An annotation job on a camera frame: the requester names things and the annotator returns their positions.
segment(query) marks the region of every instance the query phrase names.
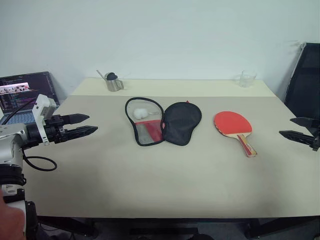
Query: mug handle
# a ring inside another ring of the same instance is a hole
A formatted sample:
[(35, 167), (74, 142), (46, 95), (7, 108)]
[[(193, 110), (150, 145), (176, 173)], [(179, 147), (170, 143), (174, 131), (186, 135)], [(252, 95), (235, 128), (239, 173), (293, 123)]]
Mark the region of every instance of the mug handle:
[(118, 88), (120, 88), (120, 89), (124, 89), (125, 88), (124, 83), (121, 80), (116, 80), (115, 83), (118, 86)]

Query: ping pong paddle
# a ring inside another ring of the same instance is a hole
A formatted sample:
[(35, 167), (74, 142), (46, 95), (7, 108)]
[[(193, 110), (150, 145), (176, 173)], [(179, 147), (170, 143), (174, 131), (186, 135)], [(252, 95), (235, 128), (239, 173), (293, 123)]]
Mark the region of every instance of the ping pong paddle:
[(240, 141), (247, 157), (257, 155), (246, 139), (252, 133), (252, 127), (242, 115), (233, 111), (221, 111), (214, 116), (213, 122), (220, 133)]

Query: laptop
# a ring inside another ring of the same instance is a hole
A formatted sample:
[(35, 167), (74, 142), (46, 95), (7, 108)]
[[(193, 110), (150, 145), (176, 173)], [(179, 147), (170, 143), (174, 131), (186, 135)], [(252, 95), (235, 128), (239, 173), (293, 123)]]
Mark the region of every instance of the laptop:
[[(56, 106), (60, 106), (50, 73), (47, 71), (0, 77), (0, 106), (3, 112), (0, 125), (16, 108), (37, 98), (39, 94), (54, 99)], [(32, 103), (25, 106), (13, 115), (7, 124), (33, 123), (35, 121), (32, 114), (33, 107)]]

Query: person's hand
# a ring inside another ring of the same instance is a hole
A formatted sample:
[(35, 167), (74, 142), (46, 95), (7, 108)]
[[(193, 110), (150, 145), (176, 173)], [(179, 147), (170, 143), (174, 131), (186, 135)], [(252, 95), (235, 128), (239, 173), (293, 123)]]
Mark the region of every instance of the person's hand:
[(0, 240), (26, 240), (24, 226), (24, 212), (6, 205), (0, 190)]

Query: laptop keyboard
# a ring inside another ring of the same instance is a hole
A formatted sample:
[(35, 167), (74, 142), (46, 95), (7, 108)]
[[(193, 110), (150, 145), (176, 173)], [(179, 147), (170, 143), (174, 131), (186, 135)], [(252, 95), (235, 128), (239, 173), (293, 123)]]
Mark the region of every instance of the laptop keyboard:
[(6, 124), (30, 124), (34, 123), (34, 115), (32, 112), (13, 115)]

